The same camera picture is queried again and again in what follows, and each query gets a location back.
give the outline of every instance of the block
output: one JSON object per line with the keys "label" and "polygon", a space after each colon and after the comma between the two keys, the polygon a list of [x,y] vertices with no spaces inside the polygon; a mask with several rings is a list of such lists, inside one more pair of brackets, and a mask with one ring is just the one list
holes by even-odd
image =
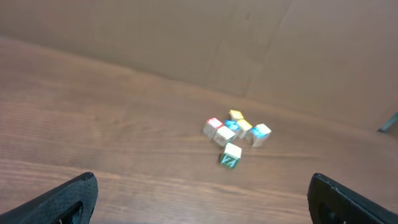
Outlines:
{"label": "block", "polygon": [[221,155],[220,164],[230,169],[234,169],[241,160],[242,149],[234,144],[227,143],[224,153]]}
{"label": "block", "polygon": [[234,120],[234,121],[239,121],[240,119],[243,119],[242,113],[240,111],[236,111],[236,110],[230,110],[229,117],[231,118],[231,120]]}
{"label": "block", "polygon": [[217,118],[211,118],[206,121],[205,127],[203,128],[203,133],[205,133],[210,139],[213,139],[217,130],[223,126],[223,123]]}
{"label": "block", "polygon": [[237,134],[241,130],[241,127],[239,127],[238,123],[234,120],[226,120],[224,125],[235,133],[234,138],[236,138]]}
{"label": "block", "polygon": [[270,133],[271,129],[269,129],[265,124],[258,124],[248,132],[245,139],[251,144],[251,146],[258,147],[261,146],[264,140],[268,138]]}
{"label": "block", "polygon": [[219,144],[220,146],[225,147],[225,145],[232,141],[234,137],[235,133],[233,131],[231,131],[226,126],[222,126],[217,130],[216,134],[213,137],[213,140],[217,142],[217,144]]}
{"label": "block", "polygon": [[237,121],[237,124],[241,128],[241,130],[238,133],[238,137],[242,139],[246,136],[246,134],[252,128],[252,126],[245,119]]}

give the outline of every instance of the wood grain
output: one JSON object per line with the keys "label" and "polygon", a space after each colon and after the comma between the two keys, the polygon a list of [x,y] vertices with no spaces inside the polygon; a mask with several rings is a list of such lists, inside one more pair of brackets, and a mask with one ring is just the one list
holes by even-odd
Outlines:
{"label": "wood grain", "polygon": [[[92,223],[310,223],[322,172],[398,212],[398,142],[54,50],[0,39],[0,213],[92,171]],[[272,136],[235,170],[201,135],[231,108]]]}

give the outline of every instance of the cube with yellow sticker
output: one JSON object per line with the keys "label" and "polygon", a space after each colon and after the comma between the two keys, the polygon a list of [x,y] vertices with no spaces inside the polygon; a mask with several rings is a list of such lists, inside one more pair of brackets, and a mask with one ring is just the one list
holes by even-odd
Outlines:
{"label": "cube with yellow sticker", "polygon": [[241,128],[241,130],[238,133],[239,138],[244,138],[248,131],[252,128],[252,125],[249,124],[245,119],[241,119],[237,121],[237,124]]}
{"label": "cube with yellow sticker", "polygon": [[239,121],[240,119],[243,119],[242,113],[240,111],[236,111],[236,110],[230,110],[229,117],[231,118],[231,120],[234,120],[234,121]]}

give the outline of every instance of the cube with green sticker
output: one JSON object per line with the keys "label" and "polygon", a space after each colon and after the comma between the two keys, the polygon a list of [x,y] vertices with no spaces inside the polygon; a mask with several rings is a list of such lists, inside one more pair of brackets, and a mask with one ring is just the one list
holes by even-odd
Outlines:
{"label": "cube with green sticker", "polygon": [[242,149],[232,143],[225,145],[224,153],[221,155],[220,164],[234,169],[241,160]]}

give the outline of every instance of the pile of cubes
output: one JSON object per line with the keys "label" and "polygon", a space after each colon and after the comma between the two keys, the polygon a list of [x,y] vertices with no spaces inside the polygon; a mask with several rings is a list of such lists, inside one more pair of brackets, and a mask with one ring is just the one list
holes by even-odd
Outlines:
{"label": "pile of cubes", "polygon": [[241,160],[242,149],[232,142],[237,138],[245,139],[252,147],[258,147],[268,138],[271,130],[265,124],[253,127],[240,111],[230,110],[229,118],[224,123],[217,118],[207,120],[203,133],[224,149],[220,164],[234,169]]}

